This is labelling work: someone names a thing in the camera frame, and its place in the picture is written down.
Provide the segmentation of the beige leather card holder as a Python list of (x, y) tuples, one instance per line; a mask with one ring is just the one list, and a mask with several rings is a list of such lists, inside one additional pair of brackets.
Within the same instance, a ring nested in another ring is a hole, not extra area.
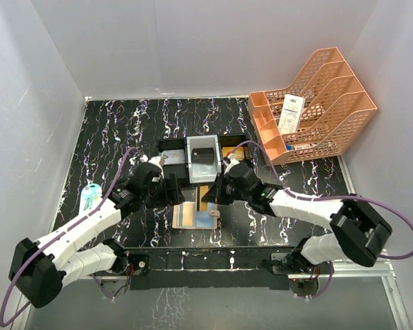
[(220, 211), (213, 203), (206, 203), (205, 210), (198, 210), (197, 203), (184, 202), (173, 209), (172, 228), (183, 230), (214, 230), (218, 227)]

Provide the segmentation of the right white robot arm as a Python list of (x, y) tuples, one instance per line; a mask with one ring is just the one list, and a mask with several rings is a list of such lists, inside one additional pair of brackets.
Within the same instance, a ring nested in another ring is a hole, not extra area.
[(341, 201), (317, 201), (308, 195), (293, 196), (280, 185), (263, 182), (245, 163), (234, 162), (215, 181), (202, 201), (229, 205), (245, 201), (254, 211), (272, 217), (289, 217), (328, 230), (302, 239), (280, 260), (264, 261), (290, 273), (307, 272), (324, 262), (350, 259), (372, 267), (392, 234), (390, 224), (366, 201), (349, 195)]

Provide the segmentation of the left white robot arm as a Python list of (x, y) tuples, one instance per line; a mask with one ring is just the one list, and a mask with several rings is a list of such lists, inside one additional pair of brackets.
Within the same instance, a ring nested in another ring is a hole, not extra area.
[(70, 283), (101, 271), (120, 270), (124, 248), (113, 239), (84, 248), (92, 239), (142, 207), (174, 206), (184, 202), (175, 173), (165, 175), (154, 157), (130, 177), (118, 179), (84, 214), (37, 241), (17, 243), (9, 279), (33, 307), (51, 303)]

